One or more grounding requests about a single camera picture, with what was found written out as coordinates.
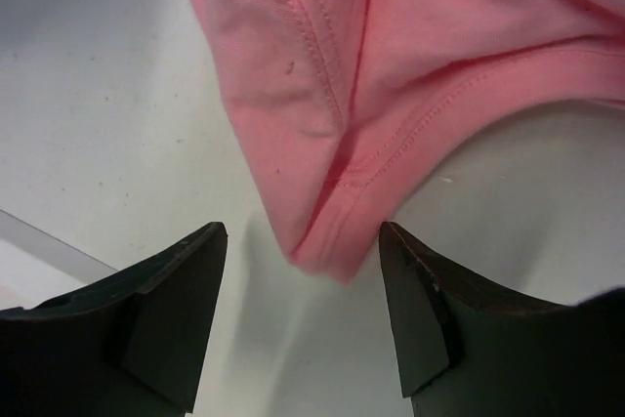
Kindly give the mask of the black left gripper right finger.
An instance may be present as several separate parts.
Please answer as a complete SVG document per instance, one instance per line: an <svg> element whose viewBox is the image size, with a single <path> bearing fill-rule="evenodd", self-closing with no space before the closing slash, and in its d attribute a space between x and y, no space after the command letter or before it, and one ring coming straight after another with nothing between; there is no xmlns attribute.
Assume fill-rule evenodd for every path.
<svg viewBox="0 0 625 417"><path fill-rule="evenodd" d="M500 285L384 223L402 395L417 416L620 416L624 291L573 306Z"/></svg>

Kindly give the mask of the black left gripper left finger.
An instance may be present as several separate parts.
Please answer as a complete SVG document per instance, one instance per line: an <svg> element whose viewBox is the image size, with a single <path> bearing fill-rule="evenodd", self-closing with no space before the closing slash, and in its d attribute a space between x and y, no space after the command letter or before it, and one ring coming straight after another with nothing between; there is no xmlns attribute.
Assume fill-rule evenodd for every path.
<svg viewBox="0 0 625 417"><path fill-rule="evenodd" d="M2 311L2 414L190 414L227 246L212 222L90 285Z"/></svg>

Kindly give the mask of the pink t shirt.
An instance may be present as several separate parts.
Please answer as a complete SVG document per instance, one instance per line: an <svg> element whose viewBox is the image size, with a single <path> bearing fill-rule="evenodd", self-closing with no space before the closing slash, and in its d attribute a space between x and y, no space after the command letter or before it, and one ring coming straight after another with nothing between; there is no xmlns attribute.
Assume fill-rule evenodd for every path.
<svg viewBox="0 0 625 417"><path fill-rule="evenodd" d="M624 0L190 2L281 251L342 282L482 128L624 101Z"/></svg>

